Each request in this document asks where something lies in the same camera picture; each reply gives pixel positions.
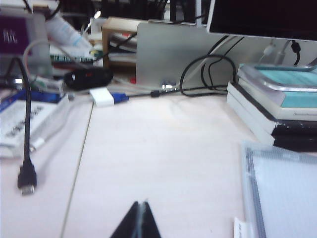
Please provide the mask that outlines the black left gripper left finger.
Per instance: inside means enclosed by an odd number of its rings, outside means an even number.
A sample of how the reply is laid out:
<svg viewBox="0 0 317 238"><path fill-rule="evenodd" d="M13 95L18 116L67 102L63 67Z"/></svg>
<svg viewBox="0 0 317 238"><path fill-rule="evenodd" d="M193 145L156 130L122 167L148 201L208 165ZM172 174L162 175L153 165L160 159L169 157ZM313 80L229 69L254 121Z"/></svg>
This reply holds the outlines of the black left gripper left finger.
<svg viewBox="0 0 317 238"><path fill-rule="evenodd" d="M139 202L135 201L110 237L135 238L137 233L139 209L140 204Z"/></svg>

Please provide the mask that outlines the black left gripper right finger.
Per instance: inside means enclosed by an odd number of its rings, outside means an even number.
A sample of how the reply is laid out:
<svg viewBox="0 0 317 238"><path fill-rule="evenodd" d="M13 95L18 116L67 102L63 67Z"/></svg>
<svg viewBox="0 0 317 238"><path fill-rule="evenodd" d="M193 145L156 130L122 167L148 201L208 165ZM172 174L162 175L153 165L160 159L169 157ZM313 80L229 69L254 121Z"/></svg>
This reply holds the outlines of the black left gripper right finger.
<svg viewBox="0 0 317 238"><path fill-rule="evenodd" d="M141 237L142 238L161 238L158 226L147 201L141 205Z"/></svg>

